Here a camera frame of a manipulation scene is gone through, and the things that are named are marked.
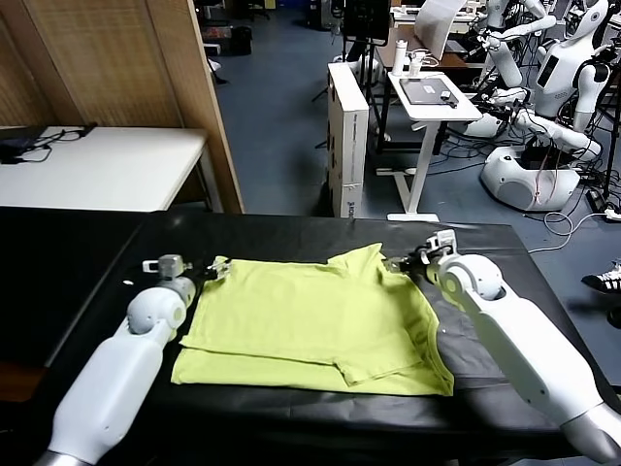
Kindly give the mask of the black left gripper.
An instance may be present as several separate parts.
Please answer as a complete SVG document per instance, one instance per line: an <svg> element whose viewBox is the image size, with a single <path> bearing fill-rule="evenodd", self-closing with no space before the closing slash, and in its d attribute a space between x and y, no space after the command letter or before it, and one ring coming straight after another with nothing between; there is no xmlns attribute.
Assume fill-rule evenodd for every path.
<svg viewBox="0 0 621 466"><path fill-rule="evenodd" d="M225 279L229 274L232 259L224 256L217 256L206 268L197 268L185 272L185 275L192 280L195 287L195 294L199 295L205 282L217 282Z"/></svg>

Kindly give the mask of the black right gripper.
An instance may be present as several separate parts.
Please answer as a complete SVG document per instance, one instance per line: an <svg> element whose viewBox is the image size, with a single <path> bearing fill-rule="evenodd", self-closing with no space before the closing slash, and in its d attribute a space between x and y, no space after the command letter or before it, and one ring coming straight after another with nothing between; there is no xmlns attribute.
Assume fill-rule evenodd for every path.
<svg viewBox="0 0 621 466"><path fill-rule="evenodd" d="M384 268L392 274L410 275L412 279L419 276L428 283L436 283L438 281L437 256L437 250L418 247L408 255L386 258Z"/></svg>

